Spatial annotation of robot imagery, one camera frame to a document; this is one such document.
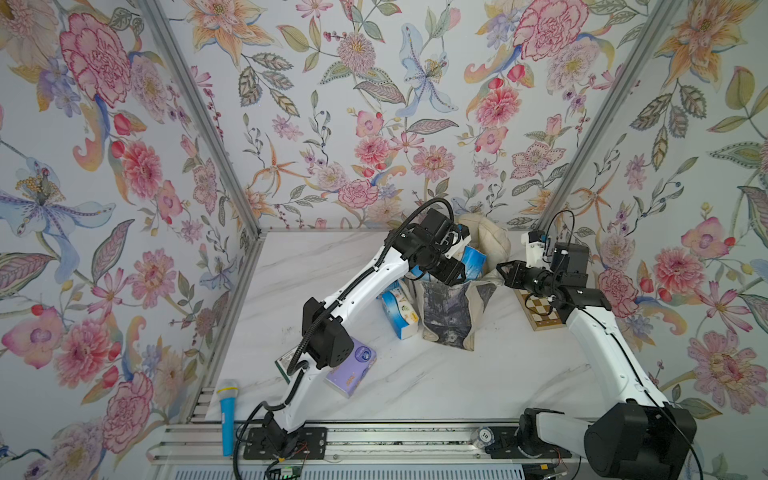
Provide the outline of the beige canvas bag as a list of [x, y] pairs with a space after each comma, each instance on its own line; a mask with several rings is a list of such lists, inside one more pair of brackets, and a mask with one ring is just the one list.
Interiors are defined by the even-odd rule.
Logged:
[[405, 296], [420, 316], [422, 338], [443, 346], [472, 351], [475, 332], [496, 289], [502, 285], [497, 264], [510, 259], [507, 231], [480, 214], [467, 213], [459, 222], [470, 231], [469, 247], [485, 256], [476, 270], [479, 277], [447, 286], [427, 274], [419, 280], [403, 279]]

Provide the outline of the blue floral tissue pack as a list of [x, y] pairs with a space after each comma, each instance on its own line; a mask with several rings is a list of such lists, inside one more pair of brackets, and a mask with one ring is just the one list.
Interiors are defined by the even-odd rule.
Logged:
[[465, 247], [461, 261], [465, 268], [467, 281], [479, 280], [484, 276], [486, 260], [486, 255], [479, 250], [471, 246]]
[[418, 333], [420, 317], [398, 282], [391, 284], [380, 298], [384, 313], [399, 340]]

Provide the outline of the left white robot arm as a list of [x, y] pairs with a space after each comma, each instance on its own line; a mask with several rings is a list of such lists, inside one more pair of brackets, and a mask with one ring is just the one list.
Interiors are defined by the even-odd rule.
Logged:
[[374, 258], [343, 287], [320, 301], [307, 300], [302, 310], [302, 338], [286, 373], [289, 386], [275, 405], [265, 406], [263, 427], [270, 441], [286, 444], [298, 436], [308, 418], [304, 404], [331, 369], [354, 352], [346, 328], [387, 287], [414, 268], [453, 286], [466, 278], [459, 259], [471, 241], [468, 226], [448, 209], [442, 213], [428, 201], [390, 231]]

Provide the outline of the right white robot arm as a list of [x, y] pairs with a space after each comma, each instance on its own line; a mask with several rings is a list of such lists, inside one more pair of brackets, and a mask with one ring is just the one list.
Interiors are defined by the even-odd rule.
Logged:
[[548, 299], [595, 372], [606, 410], [589, 422], [528, 408], [519, 418], [514, 445], [530, 457], [566, 450], [604, 478], [678, 478], [687, 459], [696, 455], [696, 421], [643, 373], [607, 296], [588, 287], [589, 249], [559, 242], [549, 260], [537, 244], [526, 249], [525, 259], [495, 269], [505, 286]]

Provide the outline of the purple tissue pack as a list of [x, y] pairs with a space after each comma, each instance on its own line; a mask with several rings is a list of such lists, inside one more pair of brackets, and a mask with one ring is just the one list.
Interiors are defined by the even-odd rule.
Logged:
[[326, 383], [341, 395], [351, 398], [376, 361], [376, 351], [353, 338], [352, 352], [328, 373]]

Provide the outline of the green white tissue box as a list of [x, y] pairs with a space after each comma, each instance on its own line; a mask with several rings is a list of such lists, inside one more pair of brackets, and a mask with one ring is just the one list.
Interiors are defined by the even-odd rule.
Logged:
[[289, 383], [291, 381], [291, 374], [288, 372], [291, 361], [294, 356], [294, 351], [289, 351], [285, 354], [283, 354], [281, 357], [279, 357], [275, 361], [275, 366], [278, 369], [279, 373], [283, 377], [283, 379]]

